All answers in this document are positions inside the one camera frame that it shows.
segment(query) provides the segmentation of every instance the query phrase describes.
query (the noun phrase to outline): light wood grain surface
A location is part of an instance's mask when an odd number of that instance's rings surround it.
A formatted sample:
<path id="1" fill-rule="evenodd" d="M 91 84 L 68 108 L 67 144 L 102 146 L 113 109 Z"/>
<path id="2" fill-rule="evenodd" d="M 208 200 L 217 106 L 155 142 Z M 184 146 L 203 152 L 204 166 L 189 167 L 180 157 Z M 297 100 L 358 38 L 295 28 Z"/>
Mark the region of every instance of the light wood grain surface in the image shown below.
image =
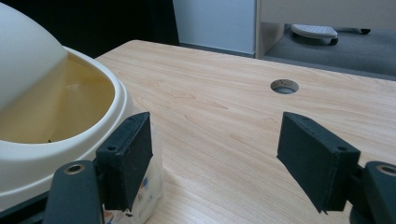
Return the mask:
<path id="1" fill-rule="evenodd" d="M 142 41 L 99 57 L 151 113 L 166 202 L 148 223 L 348 223 L 318 214 L 276 158 L 283 111 L 396 163 L 396 83 Z M 281 78 L 294 94 L 271 90 Z"/>

